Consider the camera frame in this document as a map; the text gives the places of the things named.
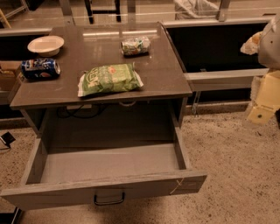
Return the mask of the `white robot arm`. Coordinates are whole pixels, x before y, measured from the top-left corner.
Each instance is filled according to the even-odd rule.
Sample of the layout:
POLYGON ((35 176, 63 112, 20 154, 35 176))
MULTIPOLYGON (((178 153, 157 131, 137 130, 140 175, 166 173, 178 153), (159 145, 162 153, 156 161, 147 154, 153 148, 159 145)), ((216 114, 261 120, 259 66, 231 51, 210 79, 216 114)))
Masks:
POLYGON ((246 121, 265 124, 280 109, 280 14, 276 14, 262 31, 251 36, 241 47, 242 53, 257 53, 258 62, 268 68, 251 84, 251 102, 246 121))

